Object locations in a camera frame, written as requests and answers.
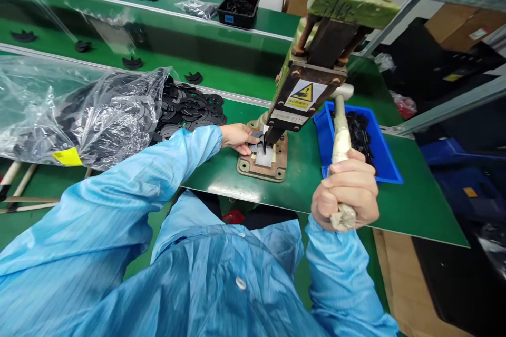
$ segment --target wooden board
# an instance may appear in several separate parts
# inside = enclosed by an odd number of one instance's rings
[[[470,337],[442,321],[434,309],[411,237],[374,229],[391,315],[408,337]]]

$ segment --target coat sleeve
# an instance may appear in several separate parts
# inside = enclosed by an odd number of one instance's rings
[[[306,233],[315,319],[332,336],[396,336],[397,323],[383,310],[357,232],[326,231],[310,215]]]
[[[148,213],[159,211],[220,150],[221,139],[217,126],[180,130],[69,187],[56,207],[0,253],[0,330],[72,330],[149,247]]]

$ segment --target warning label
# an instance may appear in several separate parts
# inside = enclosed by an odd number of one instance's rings
[[[313,84],[309,84],[297,93],[292,95],[293,98],[299,98],[305,101],[313,101]]]
[[[307,111],[318,100],[326,87],[325,84],[299,79],[290,93],[285,107]]]

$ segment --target left hand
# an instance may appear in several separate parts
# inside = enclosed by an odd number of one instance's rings
[[[251,149],[248,143],[257,144],[260,142],[258,138],[251,136],[253,130],[245,124],[230,124],[219,127],[223,134],[221,140],[221,148],[231,147],[242,155],[251,155]]]

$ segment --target hand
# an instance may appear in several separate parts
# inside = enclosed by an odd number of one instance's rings
[[[223,138],[221,140],[221,148],[231,147],[242,155],[251,155],[251,149],[248,143],[257,144],[260,142],[258,138],[251,136],[253,130],[244,124],[231,124],[220,126]]]
[[[316,189],[311,203],[311,213],[323,229],[335,232],[330,223],[330,215],[336,213],[337,203],[346,203],[355,208],[357,218],[355,228],[371,224],[380,216],[376,197],[378,186],[374,174],[376,170],[365,163],[362,153],[351,149],[345,161],[330,166],[332,175],[322,180]]]

